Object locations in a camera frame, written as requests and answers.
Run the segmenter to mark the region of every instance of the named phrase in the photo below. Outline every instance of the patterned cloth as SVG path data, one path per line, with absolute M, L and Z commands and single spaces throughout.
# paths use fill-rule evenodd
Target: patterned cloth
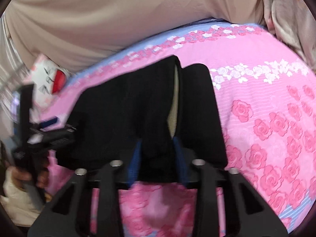
M 260 26 L 214 20 L 168 31 L 132 46 L 74 77 L 42 115 L 62 122 L 80 93 L 115 76 L 174 54 L 182 67 L 205 64 L 212 77 L 228 167 L 237 167 L 289 232 L 316 198 L 316 76 L 288 47 Z M 53 153 L 49 193 L 71 171 Z M 97 190 L 92 207 L 96 229 Z M 178 184 L 136 183 L 120 192 L 125 236 L 189 236 L 195 191 Z M 224 208 L 219 202 L 221 235 Z
M 316 71 L 316 21 L 303 0 L 263 0 L 264 19 L 272 34 Z

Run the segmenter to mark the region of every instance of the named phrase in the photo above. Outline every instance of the beige fabric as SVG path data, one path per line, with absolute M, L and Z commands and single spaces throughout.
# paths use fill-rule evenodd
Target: beige fabric
M 261 23 L 262 0 L 12 0 L 6 20 L 22 60 L 39 53 L 84 69 L 150 35 L 207 17 Z
M 0 196 L 0 202 L 13 223 L 30 227 L 40 212 L 34 208 L 28 193 L 14 186 L 10 168 L 6 172 L 4 192 L 7 197 Z
M 263 0 L 269 31 L 316 71 L 316 21 L 303 0 Z

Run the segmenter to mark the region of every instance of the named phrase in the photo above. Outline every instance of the black fabric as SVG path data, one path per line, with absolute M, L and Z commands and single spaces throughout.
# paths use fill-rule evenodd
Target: black fabric
M 77 142 L 56 153 L 58 164 L 70 169 L 99 169 L 119 159 L 120 150 L 132 152 L 141 139 L 139 178 L 176 181 L 167 125 L 175 65 L 180 67 L 179 60 L 171 56 L 84 91 L 67 120 L 73 124 L 80 119 Z
M 179 131 L 184 147 L 217 168 L 227 166 L 225 142 L 209 69 L 193 64 L 182 70 L 182 118 Z

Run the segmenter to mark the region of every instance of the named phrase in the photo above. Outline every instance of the metal screw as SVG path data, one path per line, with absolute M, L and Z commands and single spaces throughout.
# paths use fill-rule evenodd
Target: metal screw
M 84 168 L 78 168 L 78 169 L 76 169 L 76 171 L 75 171 L 75 174 L 76 174 L 76 175 L 85 175 L 86 173 L 87 173 L 87 170 L 84 169 Z
M 232 175 L 237 175 L 237 174 L 239 174 L 238 168 L 236 168 L 236 167 L 231 167 L 231 168 L 228 170 L 228 172 L 229 172 L 230 174 L 232 174 Z
M 123 165 L 123 161 L 119 161 L 119 160 L 111 161 L 110 165 L 111 166 L 122 166 Z
M 204 160 L 193 160 L 192 164 L 196 165 L 196 166 L 203 166 L 203 165 L 205 165 L 205 161 Z

